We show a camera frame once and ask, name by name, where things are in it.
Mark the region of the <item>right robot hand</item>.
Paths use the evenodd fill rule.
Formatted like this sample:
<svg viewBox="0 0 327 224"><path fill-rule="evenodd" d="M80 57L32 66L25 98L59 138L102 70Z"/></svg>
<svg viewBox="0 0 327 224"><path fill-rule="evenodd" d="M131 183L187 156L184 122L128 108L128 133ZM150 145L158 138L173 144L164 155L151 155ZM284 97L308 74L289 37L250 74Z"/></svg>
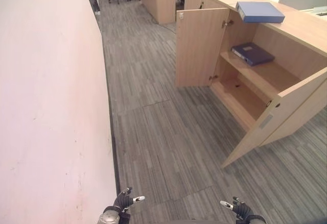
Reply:
<svg viewBox="0 0 327 224"><path fill-rule="evenodd" d="M237 196L232 197L232 204L227 201L220 201L220 205L234 212L237 218L241 220L246 220L247 217L254 215L253 210Z"/></svg>

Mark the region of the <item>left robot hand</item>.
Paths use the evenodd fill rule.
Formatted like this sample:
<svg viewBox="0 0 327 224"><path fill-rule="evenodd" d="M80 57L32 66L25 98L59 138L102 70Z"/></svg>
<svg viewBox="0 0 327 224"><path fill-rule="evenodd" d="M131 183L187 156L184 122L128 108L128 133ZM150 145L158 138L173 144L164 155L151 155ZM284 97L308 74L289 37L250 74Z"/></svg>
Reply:
<svg viewBox="0 0 327 224"><path fill-rule="evenodd" d="M132 189L132 187L127 187L116 197L113 206L117 208L119 212L122 212L128 209L133 204L140 203L146 199L146 197L143 195L136 197L130 196Z"/></svg>

